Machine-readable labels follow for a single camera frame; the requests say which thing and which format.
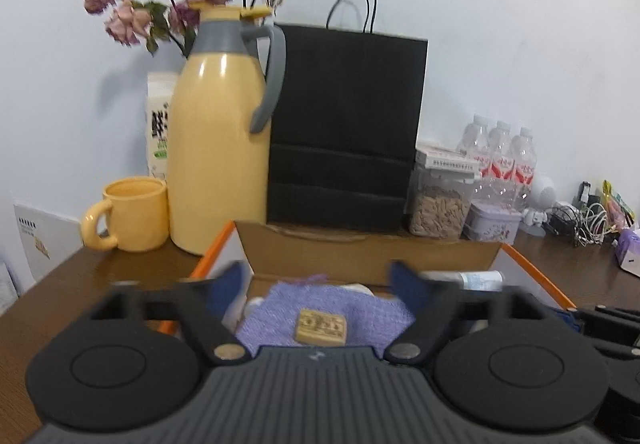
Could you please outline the red cardboard box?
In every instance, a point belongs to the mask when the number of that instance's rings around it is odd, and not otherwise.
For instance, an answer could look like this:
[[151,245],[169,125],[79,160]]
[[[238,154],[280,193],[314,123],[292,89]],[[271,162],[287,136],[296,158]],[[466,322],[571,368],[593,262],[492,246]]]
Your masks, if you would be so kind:
[[244,291],[231,306],[226,324],[233,329],[251,297],[265,295],[279,281],[322,276],[332,285],[360,283],[378,295],[390,293],[392,261],[416,271],[500,271],[504,282],[556,308],[575,304],[524,255],[506,243],[437,241],[411,236],[332,233],[248,222],[228,222],[186,282],[211,279],[231,263],[247,266]]

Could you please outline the water bottle left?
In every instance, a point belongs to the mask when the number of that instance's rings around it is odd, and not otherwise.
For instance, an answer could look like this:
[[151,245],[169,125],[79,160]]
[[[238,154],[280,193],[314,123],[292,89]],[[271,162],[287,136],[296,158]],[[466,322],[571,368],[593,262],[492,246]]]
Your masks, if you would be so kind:
[[473,121],[465,126],[457,150],[467,157],[486,162],[489,160],[488,120],[483,115],[474,115]]

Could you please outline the colourful snack packet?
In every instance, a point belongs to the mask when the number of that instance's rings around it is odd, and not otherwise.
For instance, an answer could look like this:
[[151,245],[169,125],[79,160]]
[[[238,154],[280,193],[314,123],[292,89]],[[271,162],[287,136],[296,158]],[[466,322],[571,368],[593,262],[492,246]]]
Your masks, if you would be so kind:
[[608,212],[610,224],[618,231],[631,229],[636,225],[636,216],[624,199],[605,179],[602,183],[602,204]]

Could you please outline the white board on floor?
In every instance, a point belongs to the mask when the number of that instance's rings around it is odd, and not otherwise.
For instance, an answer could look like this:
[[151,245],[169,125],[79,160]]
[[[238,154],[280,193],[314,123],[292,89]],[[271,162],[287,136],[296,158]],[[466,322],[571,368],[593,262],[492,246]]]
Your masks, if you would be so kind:
[[14,214],[35,281],[43,279],[82,248],[78,219],[18,203],[14,205]]

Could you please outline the water bottle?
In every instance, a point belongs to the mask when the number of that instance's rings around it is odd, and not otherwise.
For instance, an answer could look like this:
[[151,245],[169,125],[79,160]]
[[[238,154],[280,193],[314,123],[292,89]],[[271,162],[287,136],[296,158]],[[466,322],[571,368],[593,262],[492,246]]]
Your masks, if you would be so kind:
[[488,134],[490,154],[488,181],[491,200],[501,203],[509,191],[513,159],[511,157],[511,125],[498,121]]
[[489,160],[488,120],[483,115],[474,115],[473,121],[465,126],[457,150],[467,157],[486,162]]
[[526,207],[537,165],[533,137],[533,131],[522,126],[520,133],[512,138],[510,144],[510,155],[513,159],[511,181],[514,185],[512,204],[520,211]]

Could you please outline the purple tissue pack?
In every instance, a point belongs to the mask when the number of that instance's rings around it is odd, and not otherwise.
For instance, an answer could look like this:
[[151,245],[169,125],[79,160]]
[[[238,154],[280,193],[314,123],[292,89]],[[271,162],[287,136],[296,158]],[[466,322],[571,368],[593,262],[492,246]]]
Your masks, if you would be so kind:
[[615,256],[622,271],[640,277],[640,237],[634,230],[624,229],[620,232]]

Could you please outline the small wooden stamp block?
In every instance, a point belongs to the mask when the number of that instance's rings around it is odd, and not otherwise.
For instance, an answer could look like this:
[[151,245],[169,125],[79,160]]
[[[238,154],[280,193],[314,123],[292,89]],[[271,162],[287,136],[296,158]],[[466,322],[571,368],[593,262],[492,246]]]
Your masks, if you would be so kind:
[[307,346],[346,346],[346,317],[302,308],[296,319],[294,340]]

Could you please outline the blue white package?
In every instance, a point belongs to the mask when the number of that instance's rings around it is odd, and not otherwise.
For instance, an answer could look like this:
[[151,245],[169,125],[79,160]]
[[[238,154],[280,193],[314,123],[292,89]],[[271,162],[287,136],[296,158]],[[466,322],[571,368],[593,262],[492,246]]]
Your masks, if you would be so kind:
[[0,261],[0,314],[3,315],[19,298],[20,294],[9,268]]

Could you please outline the white milk carton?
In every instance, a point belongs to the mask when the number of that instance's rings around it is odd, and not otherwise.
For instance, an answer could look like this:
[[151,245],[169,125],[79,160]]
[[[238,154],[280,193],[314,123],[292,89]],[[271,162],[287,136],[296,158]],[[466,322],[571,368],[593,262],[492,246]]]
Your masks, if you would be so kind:
[[146,164],[155,178],[166,178],[169,107],[178,76],[176,72],[150,72],[146,80]]

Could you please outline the small decorated tin box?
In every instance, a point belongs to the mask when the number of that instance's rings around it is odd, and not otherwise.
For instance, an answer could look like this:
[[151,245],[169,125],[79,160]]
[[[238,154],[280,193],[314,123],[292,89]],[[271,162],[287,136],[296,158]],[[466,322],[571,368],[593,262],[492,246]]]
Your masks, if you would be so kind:
[[506,205],[473,201],[465,220],[463,234],[474,241],[512,245],[521,218],[519,211]]

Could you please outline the white robot figurine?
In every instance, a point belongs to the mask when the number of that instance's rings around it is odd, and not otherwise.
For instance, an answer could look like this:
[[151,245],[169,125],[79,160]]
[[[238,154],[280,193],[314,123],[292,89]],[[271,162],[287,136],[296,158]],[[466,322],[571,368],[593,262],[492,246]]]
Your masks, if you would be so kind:
[[548,212],[552,210],[555,202],[554,182],[546,175],[537,174],[529,188],[520,230],[531,236],[544,237],[544,224],[548,222]]

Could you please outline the yellow ceramic mug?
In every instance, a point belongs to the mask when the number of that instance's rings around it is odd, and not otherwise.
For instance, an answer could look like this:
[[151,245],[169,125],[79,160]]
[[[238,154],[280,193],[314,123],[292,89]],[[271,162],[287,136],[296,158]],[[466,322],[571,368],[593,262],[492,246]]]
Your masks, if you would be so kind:
[[169,237],[167,186],[149,176],[119,179],[102,191],[80,222],[84,245],[98,251],[146,252]]

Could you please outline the water bottle right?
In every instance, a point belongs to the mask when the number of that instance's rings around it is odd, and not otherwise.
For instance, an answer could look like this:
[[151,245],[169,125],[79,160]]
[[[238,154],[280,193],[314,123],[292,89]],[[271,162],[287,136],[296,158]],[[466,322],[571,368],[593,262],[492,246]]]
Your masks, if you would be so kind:
[[533,137],[533,131],[522,126],[520,133],[512,138],[510,144],[510,155],[513,159],[511,181],[514,185],[512,204],[520,211],[526,207],[537,165]]

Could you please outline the clear seed container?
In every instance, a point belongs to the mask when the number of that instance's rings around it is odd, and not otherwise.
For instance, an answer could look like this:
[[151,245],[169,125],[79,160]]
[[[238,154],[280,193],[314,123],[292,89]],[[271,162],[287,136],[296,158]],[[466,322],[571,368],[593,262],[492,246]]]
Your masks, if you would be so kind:
[[478,162],[457,151],[416,148],[408,193],[408,228],[413,236],[458,240],[471,206]]

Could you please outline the purple fabric pouch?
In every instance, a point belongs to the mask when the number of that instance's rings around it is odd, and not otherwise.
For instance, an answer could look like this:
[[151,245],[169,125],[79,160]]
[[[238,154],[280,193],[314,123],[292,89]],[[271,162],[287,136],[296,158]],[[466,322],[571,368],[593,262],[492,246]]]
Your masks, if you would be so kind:
[[279,282],[248,302],[236,338],[253,354],[264,346],[370,346],[381,355],[412,322],[400,300],[360,283]]

